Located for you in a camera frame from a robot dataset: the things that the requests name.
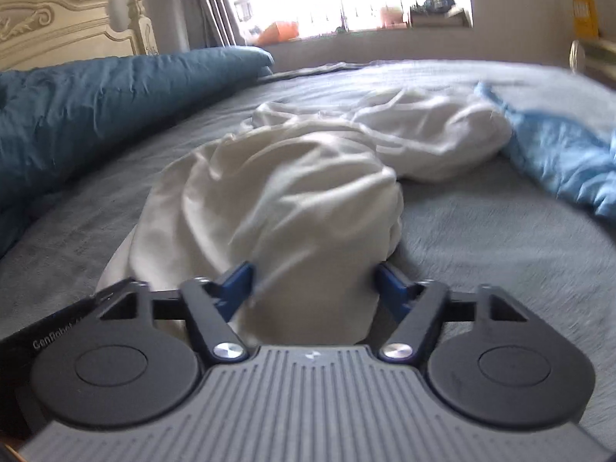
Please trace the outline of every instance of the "ribbed gray panel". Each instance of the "ribbed gray panel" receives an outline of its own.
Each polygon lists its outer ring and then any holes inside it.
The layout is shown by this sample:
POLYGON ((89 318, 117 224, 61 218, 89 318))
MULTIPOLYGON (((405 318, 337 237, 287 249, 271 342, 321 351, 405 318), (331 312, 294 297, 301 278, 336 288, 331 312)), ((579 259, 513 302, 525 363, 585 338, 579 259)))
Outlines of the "ribbed gray panel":
POLYGON ((363 347, 263 347, 211 370, 177 411, 123 432, 49 424, 28 462, 604 462, 573 424, 506 433, 472 424, 434 398, 409 367, 363 347))

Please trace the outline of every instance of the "crumpled white fabric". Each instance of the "crumpled white fabric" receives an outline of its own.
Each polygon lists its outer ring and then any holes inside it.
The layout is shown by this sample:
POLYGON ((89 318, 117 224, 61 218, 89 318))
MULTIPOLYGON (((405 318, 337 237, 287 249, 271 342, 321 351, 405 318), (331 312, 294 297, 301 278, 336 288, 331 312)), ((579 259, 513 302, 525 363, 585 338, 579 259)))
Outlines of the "crumpled white fabric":
POLYGON ((455 90, 385 90, 345 108, 258 107, 239 135, 161 174, 103 272, 170 290, 248 260, 253 295, 233 319, 249 342, 352 344, 377 303, 371 274, 400 239, 399 177, 434 182, 498 151, 511 128, 455 90))

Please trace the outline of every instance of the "headboard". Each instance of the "headboard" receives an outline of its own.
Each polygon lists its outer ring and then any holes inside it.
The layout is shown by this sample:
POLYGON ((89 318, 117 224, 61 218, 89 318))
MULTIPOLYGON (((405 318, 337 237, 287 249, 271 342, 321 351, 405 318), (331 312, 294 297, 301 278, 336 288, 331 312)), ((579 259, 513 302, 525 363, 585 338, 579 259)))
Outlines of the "headboard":
POLYGON ((127 5, 129 29, 116 32, 109 0, 0 0, 0 70, 157 54, 143 0, 127 5))

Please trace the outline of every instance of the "bed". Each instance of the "bed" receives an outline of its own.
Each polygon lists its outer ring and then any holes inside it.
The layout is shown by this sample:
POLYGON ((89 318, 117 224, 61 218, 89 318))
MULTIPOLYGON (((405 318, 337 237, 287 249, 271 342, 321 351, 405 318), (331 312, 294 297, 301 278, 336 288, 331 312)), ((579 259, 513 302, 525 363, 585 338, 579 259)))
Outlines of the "bed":
MULTIPOLYGON (((27 69, 74 58, 155 53, 141 0, 129 0, 131 28, 123 33, 109 29, 106 1, 0 0, 0 11, 26 2, 37 15, 23 34, 14 32, 1 42, 0 66, 27 69), (39 8, 51 9, 58 18, 46 24, 50 14, 39 8), (84 18, 60 20, 66 9, 84 18)), ((90 295, 137 223, 158 173, 200 144, 236 131, 264 101, 349 103, 384 82, 472 91, 483 81, 519 108, 565 114, 603 137, 616 124, 614 93, 557 68, 403 61, 292 76, 264 79, 173 126, 166 121, 155 135, 126 145, 68 183, 54 206, 0 260, 0 337, 90 295)), ((500 285, 578 345, 598 377, 582 425, 616 449, 614 229, 549 196, 501 156, 446 183, 404 181, 402 188, 402 241, 392 263, 412 278, 441 280, 459 290, 500 285)), ((391 322, 378 313, 373 337, 390 330, 391 322)))

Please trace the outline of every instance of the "nightstand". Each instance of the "nightstand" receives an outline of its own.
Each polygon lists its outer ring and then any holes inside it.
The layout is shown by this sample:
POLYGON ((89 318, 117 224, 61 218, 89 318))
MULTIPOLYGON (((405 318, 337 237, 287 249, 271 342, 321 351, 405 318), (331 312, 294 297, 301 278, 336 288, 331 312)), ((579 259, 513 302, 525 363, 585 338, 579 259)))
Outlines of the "nightstand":
POLYGON ((576 40, 571 45, 569 66, 574 72, 616 89, 616 42, 576 40))

